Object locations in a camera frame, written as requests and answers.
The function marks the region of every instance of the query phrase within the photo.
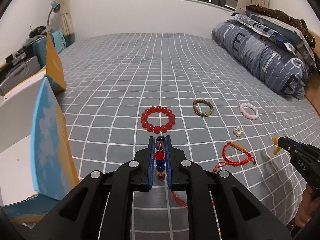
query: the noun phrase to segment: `blue lamp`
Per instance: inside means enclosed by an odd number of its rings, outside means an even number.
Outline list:
[[[47,26],[49,27],[49,18],[50,18],[50,14],[53,12],[58,12],[60,11],[60,3],[58,2],[52,2],[51,3],[51,10],[50,10],[50,13],[48,15],[48,20],[47,20]]]

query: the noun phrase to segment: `white wall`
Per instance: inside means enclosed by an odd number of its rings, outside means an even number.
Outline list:
[[[12,0],[0,20],[0,64],[21,45],[32,28],[47,25],[50,3],[53,0]],[[57,27],[60,17],[52,13],[53,25]]]
[[[76,39],[110,33],[180,32],[211,38],[229,19],[223,8],[191,0],[70,0]]]
[[[320,22],[307,0],[270,0],[269,8],[284,11],[297,19],[304,19],[308,29],[320,35]]]

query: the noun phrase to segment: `bed sheet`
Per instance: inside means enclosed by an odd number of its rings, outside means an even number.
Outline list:
[[[257,160],[225,169],[243,183],[284,224],[297,211],[305,181],[282,150],[273,155],[273,136],[289,136],[319,146],[319,116],[307,100],[283,98],[252,76],[212,40],[183,33],[121,33],[79,41],[60,54],[67,90],[57,96],[65,113],[79,178],[92,170],[110,172],[145,148],[150,135],[140,116],[150,106],[167,106],[176,124],[166,134],[187,159],[212,171],[228,141],[244,146]],[[195,98],[214,105],[213,115],[194,114]],[[239,105],[252,103],[250,121]],[[201,112],[208,107],[201,105]],[[167,122],[152,114],[149,122]],[[241,125],[244,135],[233,128]],[[246,156],[232,147],[227,156]],[[177,195],[186,200],[185,192]],[[149,193],[134,193],[132,239],[188,239],[188,211],[177,205],[166,182],[154,176]]]

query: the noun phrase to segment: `red string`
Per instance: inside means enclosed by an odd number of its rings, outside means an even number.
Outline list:
[[[226,143],[226,145],[222,149],[222,157],[226,161],[226,163],[225,162],[218,162],[216,164],[215,168],[213,169],[213,172],[217,172],[218,168],[222,168],[227,165],[241,166],[241,165],[245,165],[245,164],[249,163],[250,161],[252,161],[253,164],[255,164],[255,162],[256,162],[255,159],[251,156],[251,154],[248,151],[244,152],[247,155],[247,158],[243,161],[233,162],[232,160],[228,159],[228,157],[226,156],[226,148],[230,145],[230,143],[231,142]]]
[[[231,142],[228,142],[222,149],[222,157],[226,162],[218,162],[217,165],[215,166],[215,168],[213,169],[213,172],[217,172],[218,168],[222,168],[227,165],[241,166],[241,165],[249,163],[251,160],[252,160],[253,164],[255,164],[256,161],[255,161],[254,157],[252,157],[248,151],[244,152],[248,158],[246,158],[243,161],[233,162],[232,160],[228,159],[226,156],[226,148],[230,145],[230,143]],[[176,195],[176,193],[174,191],[172,191],[172,195],[173,195],[174,200],[177,202],[177,204],[179,204],[180,206],[183,206],[185,208],[188,208],[187,203],[185,201],[181,200],[180,198],[178,198],[178,196]]]

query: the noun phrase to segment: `wooden headboard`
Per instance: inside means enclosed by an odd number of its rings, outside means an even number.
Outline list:
[[[314,51],[320,57],[320,36],[310,30],[309,32],[316,37]],[[311,76],[309,83],[305,87],[305,96],[320,115],[320,75],[318,73],[314,73]]]

